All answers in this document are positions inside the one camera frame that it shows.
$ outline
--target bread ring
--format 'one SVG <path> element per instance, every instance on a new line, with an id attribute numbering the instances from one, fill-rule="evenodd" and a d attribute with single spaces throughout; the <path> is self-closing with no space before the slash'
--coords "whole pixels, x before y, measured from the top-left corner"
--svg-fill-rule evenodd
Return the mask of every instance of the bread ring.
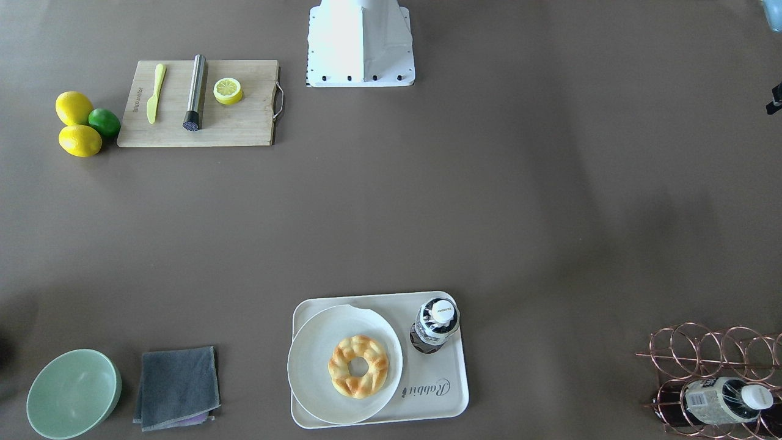
<path id="1" fill-rule="evenodd" d="M 355 358 L 364 358 L 369 370 L 362 377 L 350 375 L 348 364 Z M 341 395 L 363 399 L 380 391 L 389 372 L 389 357 L 379 342 L 369 336 L 357 334 L 342 339 L 334 348 L 328 361 L 328 373 L 332 384 Z"/>

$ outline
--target butter knife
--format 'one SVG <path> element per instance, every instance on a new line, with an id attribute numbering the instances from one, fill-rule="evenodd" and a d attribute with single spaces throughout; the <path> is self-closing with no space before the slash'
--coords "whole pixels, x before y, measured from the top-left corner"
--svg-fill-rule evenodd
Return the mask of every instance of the butter knife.
<path id="1" fill-rule="evenodd" d="M 157 101 L 160 99 L 160 87 L 163 85 L 163 77 L 166 76 L 166 65 L 158 64 L 155 66 L 155 89 L 152 92 L 152 97 L 147 101 L 147 120 L 150 124 L 155 123 L 155 116 L 157 116 Z"/>

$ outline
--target wooden cutting board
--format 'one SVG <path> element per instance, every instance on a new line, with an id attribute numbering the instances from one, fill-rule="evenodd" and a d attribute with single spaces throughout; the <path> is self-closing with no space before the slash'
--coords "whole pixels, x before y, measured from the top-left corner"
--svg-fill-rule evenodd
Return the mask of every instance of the wooden cutting board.
<path id="1" fill-rule="evenodd" d="M 152 96 L 155 66 L 166 65 L 154 124 L 147 121 L 146 103 Z M 271 145 L 274 135 L 274 95 L 277 60 L 207 60 L 201 129 L 182 127 L 190 96 L 193 61 L 139 61 L 127 98 L 118 146 L 256 146 Z M 231 106 L 215 100 L 214 83 L 235 78 L 244 97 Z"/>

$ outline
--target bottle label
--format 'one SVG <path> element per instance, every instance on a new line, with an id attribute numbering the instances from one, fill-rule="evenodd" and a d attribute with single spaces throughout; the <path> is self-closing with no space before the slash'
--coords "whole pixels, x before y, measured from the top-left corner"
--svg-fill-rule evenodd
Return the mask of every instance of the bottle label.
<path id="1" fill-rule="evenodd" d="M 706 406 L 706 394 L 705 393 L 690 393 L 687 395 L 687 406 Z"/>

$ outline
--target plate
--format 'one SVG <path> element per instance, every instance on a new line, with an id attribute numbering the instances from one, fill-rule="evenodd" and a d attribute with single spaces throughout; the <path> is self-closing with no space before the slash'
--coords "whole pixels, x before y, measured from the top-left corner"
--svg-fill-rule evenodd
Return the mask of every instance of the plate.
<path id="1" fill-rule="evenodd" d="M 332 385 L 328 361 L 346 337 L 364 334 L 386 348 L 389 372 L 383 388 L 365 399 L 341 395 Z M 330 424 L 355 424 L 374 416 L 391 400 L 402 377 L 402 346 L 391 325 L 374 310 L 336 305 L 313 316 L 293 338 L 288 382 L 301 406 Z"/>

